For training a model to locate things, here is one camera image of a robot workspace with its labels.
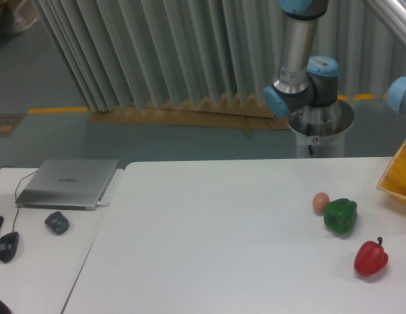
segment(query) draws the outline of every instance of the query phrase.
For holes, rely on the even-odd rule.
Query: yellow tape line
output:
[[[66,108],[44,108],[44,109],[30,109],[28,113],[79,113],[86,112],[90,109],[86,107],[66,107]]]
[[[360,100],[360,99],[376,99],[376,98],[374,95],[371,95],[371,94],[359,94],[359,95],[355,95],[352,99]]]
[[[349,97],[345,95],[338,95],[337,98],[339,100],[350,100]],[[371,94],[359,94],[355,95],[351,100],[361,100],[361,99],[376,99],[374,95]],[[66,107],[66,108],[44,108],[44,109],[30,109],[28,113],[79,113],[79,112],[87,112],[90,109],[86,107]]]
[[[345,95],[338,95],[337,96],[337,99],[339,99],[339,100],[350,100],[350,98],[348,98],[347,96],[345,96]]]

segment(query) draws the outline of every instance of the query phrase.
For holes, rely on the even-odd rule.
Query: cable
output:
[[[20,212],[20,206],[17,206],[17,207],[18,207],[17,214],[15,214],[14,222],[12,223],[12,232],[14,232],[15,220],[17,220],[18,213]]]
[[[13,168],[13,167],[12,166],[2,166],[2,167],[0,167],[0,170],[4,169],[4,168]]]
[[[17,188],[15,189],[15,192],[14,192],[15,200],[17,200],[17,190],[18,190],[18,188],[20,187],[21,182],[22,182],[25,178],[29,177],[30,175],[33,175],[33,174],[36,173],[36,172],[37,172],[37,170],[34,171],[34,172],[32,172],[32,173],[30,173],[29,175],[26,175],[24,178],[22,178],[22,179],[20,180],[20,182],[18,183]],[[20,212],[20,206],[17,206],[17,208],[18,208],[18,209],[17,209],[17,214],[15,214],[14,223],[12,224],[12,232],[14,232],[15,220],[17,220],[17,216],[18,216],[18,214],[19,214],[19,212]]]

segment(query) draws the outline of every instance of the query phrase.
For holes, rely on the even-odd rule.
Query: laptop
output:
[[[16,200],[20,207],[94,210],[118,160],[45,160]]]

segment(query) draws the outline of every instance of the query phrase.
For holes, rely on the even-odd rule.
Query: gray floor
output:
[[[406,136],[406,118],[382,101],[349,101],[355,124],[346,156],[393,156]],[[0,113],[79,107],[82,99],[41,24],[0,39]],[[130,162],[295,158],[290,131],[88,122],[88,113],[28,114],[10,137],[0,137],[0,166],[38,167],[46,158],[117,158]]]

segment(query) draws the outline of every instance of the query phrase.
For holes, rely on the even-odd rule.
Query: brown egg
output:
[[[320,192],[315,195],[312,200],[312,206],[314,206],[314,211],[317,215],[323,215],[325,208],[329,203],[329,196],[327,193]]]

